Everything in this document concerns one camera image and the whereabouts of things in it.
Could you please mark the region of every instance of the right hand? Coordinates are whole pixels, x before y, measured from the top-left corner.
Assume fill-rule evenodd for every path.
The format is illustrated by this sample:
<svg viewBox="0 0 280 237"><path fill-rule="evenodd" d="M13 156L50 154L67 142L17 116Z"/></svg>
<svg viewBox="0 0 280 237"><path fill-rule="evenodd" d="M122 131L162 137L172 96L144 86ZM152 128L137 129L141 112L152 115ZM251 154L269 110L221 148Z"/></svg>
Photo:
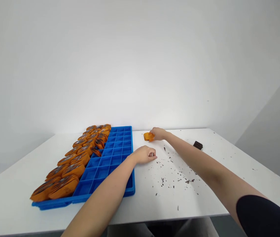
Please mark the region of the right hand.
<svg viewBox="0 0 280 237"><path fill-rule="evenodd" d="M154 140L161 141L166 138L166 135L168 132L165 131L163 128L154 127L154 128L152 128L150 133L154 134Z"/></svg>

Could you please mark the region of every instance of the black sleeve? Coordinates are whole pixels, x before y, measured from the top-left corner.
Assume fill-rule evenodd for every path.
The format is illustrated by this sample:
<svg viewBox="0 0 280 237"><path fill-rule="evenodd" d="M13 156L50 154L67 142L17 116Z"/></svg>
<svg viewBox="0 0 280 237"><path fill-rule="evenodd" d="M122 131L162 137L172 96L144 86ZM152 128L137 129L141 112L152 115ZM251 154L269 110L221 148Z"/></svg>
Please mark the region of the black sleeve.
<svg viewBox="0 0 280 237"><path fill-rule="evenodd" d="M248 237L280 236L280 207L259 196L241 197L236 212Z"/></svg>

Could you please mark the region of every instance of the stack of orange parts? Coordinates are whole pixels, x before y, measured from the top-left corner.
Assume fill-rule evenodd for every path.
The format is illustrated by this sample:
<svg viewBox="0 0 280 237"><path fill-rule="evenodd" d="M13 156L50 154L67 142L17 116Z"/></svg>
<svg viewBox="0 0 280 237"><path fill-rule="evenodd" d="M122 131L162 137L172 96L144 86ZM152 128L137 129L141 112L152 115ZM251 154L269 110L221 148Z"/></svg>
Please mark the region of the stack of orange parts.
<svg viewBox="0 0 280 237"><path fill-rule="evenodd" d="M148 133L143 134L143 136L144 136L145 141L149 141L149 142L154 141L155 135L153 133L148 132Z"/></svg>
<svg viewBox="0 0 280 237"><path fill-rule="evenodd" d="M48 197L50 199L57 199L71 196L78 183L79 178L76 175L69 175L54 184Z"/></svg>
<svg viewBox="0 0 280 237"><path fill-rule="evenodd" d="M88 127L73 144L73 149L58 162L58 167L49 172L46 182L33 192L31 200L39 202L71 196L92 154L102 156L98 149L104 149L110 130L109 124Z"/></svg>

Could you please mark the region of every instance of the white table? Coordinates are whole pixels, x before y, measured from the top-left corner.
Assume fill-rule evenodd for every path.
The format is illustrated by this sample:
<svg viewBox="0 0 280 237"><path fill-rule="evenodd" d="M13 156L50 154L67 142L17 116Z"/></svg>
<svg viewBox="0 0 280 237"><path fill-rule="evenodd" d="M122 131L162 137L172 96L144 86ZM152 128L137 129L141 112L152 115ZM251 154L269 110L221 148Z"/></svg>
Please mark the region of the white table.
<svg viewBox="0 0 280 237"><path fill-rule="evenodd" d="M166 141L148 143L143 139L145 132L132 132L133 148L151 146L156 149L158 159L135 168L136 193L123 198L111 224L228 213L205 182L187 167ZM280 177L224 138L210 129L171 132L191 144L196 140L202 143L205 153L280 206ZM0 235L56 231L67 227L83 203L40 211L31 206L29 197L79 136L57 134L0 174ZM185 179L194 179L194 182L187 184Z"/></svg>

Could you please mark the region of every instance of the small black object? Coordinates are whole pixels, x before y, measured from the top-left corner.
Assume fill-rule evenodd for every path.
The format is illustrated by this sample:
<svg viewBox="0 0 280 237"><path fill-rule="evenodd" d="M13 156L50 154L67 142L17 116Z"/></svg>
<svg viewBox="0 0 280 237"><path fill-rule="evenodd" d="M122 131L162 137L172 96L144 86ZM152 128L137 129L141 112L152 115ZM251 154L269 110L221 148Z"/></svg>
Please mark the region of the small black object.
<svg viewBox="0 0 280 237"><path fill-rule="evenodd" d="M195 141L194 147L196 147L197 149L201 150L203 148L203 145L201 143Z"/></svg>

